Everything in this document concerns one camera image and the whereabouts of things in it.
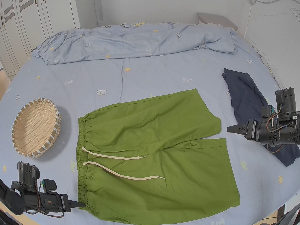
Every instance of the nightstand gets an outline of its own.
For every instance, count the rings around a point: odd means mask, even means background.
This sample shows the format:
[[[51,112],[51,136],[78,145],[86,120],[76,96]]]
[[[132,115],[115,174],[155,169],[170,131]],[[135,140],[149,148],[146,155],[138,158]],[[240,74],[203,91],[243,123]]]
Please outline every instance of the nightstand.
[[[231,27],[234,30],[238,30],[238,27],[234,25],[228,18],[220,16],[220,15],[214,15],[209,13],[197,13],[199,17],[199,24],[201,23],[214,23],[214,24],[220,24],[224,27]]]

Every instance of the white wardrobe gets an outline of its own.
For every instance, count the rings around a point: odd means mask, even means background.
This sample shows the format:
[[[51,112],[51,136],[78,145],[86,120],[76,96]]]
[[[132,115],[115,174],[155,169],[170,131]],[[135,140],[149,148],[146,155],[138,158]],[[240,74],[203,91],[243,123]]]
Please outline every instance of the white wardrobe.
[[[0,60],[12,80],[45,39],[97,27],[94,0],[0,0]]]

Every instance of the white wall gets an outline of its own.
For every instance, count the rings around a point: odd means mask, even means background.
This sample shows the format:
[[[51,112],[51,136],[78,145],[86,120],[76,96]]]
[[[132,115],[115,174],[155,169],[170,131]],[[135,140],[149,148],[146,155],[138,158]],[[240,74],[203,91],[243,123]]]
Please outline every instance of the white wall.
[[[198,24],[197,12],[222,15],[238,27],[245,0],[101,0],[102,25],[134,22]]]

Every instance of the bed sheet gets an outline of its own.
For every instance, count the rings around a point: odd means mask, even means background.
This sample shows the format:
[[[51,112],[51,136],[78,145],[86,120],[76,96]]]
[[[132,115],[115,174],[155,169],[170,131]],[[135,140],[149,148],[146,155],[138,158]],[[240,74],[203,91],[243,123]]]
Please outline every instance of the bed sheet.
[[[235,125],[234,110],[223,69],[247,72],[269,104],[276,105],[279,89],[255,49],[236,32],[232,36],[237,55],[208,49],[190,50],[142,58],[106,59],[46,65],[31,57],[17,73],[0,101],[0,177],[10,185],[18,180],[17,162],[35,164],[40,178],[55,180],[58,193],[77,200],[76,145],[78,118],[100,107],[197,88],[213,115],[221,118],[231,166],[241,203],[189,225],[253,224],[266,217],[300,190],[300,162],[285,167],[261,144],[242,135],[227,133]],[[41,157],[29,159],[15,152],[11,126],[20,109],[37,98],[52,100],[62,115],[61,131],[54,145]],[[112,224],[73,208],[64,218],[29,215],[40,224]]]

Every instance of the basket rim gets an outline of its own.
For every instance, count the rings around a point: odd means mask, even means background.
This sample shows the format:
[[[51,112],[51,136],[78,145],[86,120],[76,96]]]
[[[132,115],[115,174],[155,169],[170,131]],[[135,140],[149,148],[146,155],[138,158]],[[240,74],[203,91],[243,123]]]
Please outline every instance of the basket rim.
[[[23,112],[26,110],[27,111],[27,108],[28,107],[31,107],[30,103],[32,103],[33,105],[35,103],[49,103],[53,106],[53,109],[55,111],[55,123],[54,123],[54,127],[53,127],[53,130],[52,130],[52,133],[50,134],[48,140],[45,142],[45,144],[43,144],[40,148],[38,148],[36,151],[32,152],[32,153],[23,153],[21,151],[18,150],[18,148],[16,147],[16,143],[15,143],[15,134],[14,134],[14,131],[15,131],[15,127],[16,127],[16,124],[18,122],[18,120],[21,119],[21,114],[23,114]],[[30,101],[29,103],[27,103],[17,114],[14,122],[13,122],[13,127],[11,129],[11,140],[13,142],[13,146],[15,148],[15,150],[22,156],[24,157],[28,157],[28,158],[35,158],[37,156],[39,156],[40,154],[44,153],[49,147],[51,147],[51,145],[53,144],[52,141],[55,141],[55,137],[57,137],[58,133],[59,133],[59,127],[60,127],[60,114],[58,112],[58,109],[57,107],[55,106],[55,104],[49,100],[49,99],[46,99],[46,98],[38,98],[36,100],[32,100]]]

